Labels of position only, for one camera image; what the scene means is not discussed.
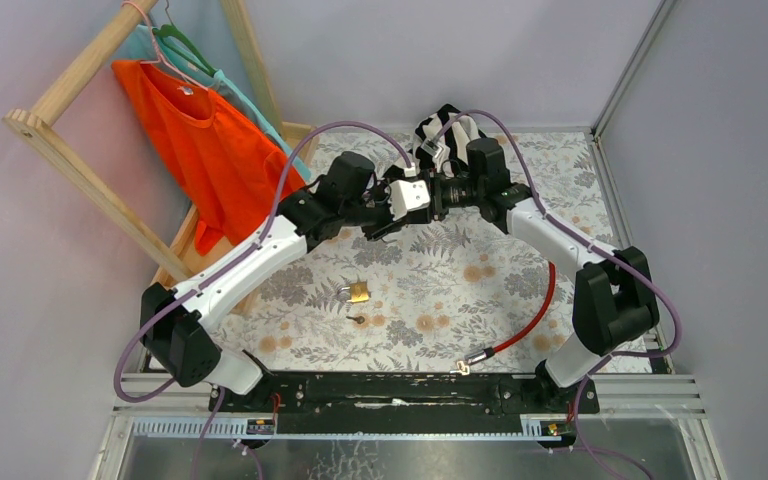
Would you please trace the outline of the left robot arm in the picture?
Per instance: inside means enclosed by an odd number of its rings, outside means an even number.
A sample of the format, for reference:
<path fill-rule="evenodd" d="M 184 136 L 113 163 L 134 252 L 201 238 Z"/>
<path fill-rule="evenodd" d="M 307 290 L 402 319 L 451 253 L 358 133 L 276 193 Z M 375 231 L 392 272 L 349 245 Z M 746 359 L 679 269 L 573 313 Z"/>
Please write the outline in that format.
<path fill-rule="evenodd" d="M 225 353 L 210 334 L 254 289 L 347 226 L 383 231 L 412 210 L 427 207 L 429 188 L 414 167 L 382 181 L 367 158 L 344 152 L 310 187 L 285 197 L 245 241 L 201 273 L 141 298 L 139 340 L 170 374 L 190 387 L 210 382 L 232 390 L 248 411 L 269 401 L 262 369 L 244 354 Z"/>

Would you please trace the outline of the brass padlock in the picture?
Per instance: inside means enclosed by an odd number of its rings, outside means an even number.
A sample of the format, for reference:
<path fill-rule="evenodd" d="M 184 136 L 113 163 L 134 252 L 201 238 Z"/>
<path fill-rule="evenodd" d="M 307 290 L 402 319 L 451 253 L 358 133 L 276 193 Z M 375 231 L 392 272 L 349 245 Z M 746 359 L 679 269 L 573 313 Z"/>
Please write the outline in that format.
<path fill-rule="evenodd" d="M 365 303 L 371 299 L 367 281 L 356 281 L 337 289 L 336 299 L 347 304 Z"/>

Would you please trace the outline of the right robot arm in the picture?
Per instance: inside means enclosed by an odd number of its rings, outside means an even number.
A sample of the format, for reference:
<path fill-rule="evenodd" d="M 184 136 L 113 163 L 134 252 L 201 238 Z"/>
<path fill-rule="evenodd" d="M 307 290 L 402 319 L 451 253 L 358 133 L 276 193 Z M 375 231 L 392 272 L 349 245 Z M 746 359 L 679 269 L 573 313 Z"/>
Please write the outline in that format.
<path fill-rule="evenodd" d="M 478 208 L 485 221 L 535 248 L 574 284 L 573 333 L 538 367 L 542 378 L 533 386 L 537 405 L 557 412 L 572 400 L 572 385 L 619 346 L 659 323 L 648 261 L 635 247 L 618 250 L 589 240 L 574 225 L 541 208 L 528 185 L 512 181 L 496 140 L 471 141 L 467 157 L 465 174 L 431 177 L 433 213 Z"/>

